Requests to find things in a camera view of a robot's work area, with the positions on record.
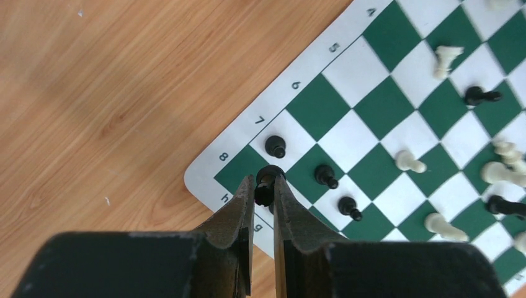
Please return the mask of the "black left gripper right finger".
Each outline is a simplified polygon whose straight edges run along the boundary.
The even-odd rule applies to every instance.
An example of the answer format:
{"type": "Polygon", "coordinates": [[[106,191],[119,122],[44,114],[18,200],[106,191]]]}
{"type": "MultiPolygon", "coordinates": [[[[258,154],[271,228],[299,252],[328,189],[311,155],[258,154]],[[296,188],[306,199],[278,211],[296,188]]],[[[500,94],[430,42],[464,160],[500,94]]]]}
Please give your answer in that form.
{"type": "Polygon", "coordinates": [[[504,297],[487,258],[455,242],[361,242],[303,207],[274,183],[277,297],[504,297]]]}

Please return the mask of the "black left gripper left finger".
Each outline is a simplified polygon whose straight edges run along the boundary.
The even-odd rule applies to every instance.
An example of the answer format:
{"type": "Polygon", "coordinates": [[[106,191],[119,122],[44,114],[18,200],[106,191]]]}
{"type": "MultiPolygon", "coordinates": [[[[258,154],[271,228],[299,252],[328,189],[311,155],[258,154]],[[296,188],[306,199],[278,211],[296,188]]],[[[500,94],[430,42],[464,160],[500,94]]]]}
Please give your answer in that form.
{"type": "Polygon", "coordinates": [[[251,295],[254,177],[198,227],[175,232],[63,232],[37,251],[14,297],[251,295]]]}

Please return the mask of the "green white chess board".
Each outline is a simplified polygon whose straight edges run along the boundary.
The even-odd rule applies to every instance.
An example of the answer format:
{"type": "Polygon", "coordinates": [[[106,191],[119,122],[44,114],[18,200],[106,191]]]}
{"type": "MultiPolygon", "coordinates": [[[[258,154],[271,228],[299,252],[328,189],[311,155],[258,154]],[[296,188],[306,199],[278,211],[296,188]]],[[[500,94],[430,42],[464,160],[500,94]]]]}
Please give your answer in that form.
{"type": "Polygon", "coordinates": [[[220,209],[243,178],[280,167],[297,200],[345,237],[438,241],[431,213],[463,230],[489,259],[508,295],[525,285],[513,246],[525,222],[493,215],[491,195],[525,202],[525,189],[488,184],[494,143],[525,151],[525,2],[353,1],[187,168],[187,189],[220,209]],[[445,79],[438,46],[463,47],[445,79]],[[283,158],[265,140],[285,140],[283,158]],[[314,178],[334,170],[329,189],[314,178]],[[354,221],[339,212],[355,199],[354,221]]]}

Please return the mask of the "black chess rook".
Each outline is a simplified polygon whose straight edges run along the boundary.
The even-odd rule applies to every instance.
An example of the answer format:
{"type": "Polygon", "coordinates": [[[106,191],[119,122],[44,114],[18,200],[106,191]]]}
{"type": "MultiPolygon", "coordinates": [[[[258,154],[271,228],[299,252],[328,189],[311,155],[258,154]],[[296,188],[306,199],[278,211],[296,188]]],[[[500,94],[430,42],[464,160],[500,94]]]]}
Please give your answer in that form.
{"type": "Polygon", "coordinates": [[[273,204],[275,179],[280,175],[286,178],[285,172],[275,165],[267,165],[259,170],[256,175],[254,191],[254,199],[257,205],[268,207],[273,204]]]}

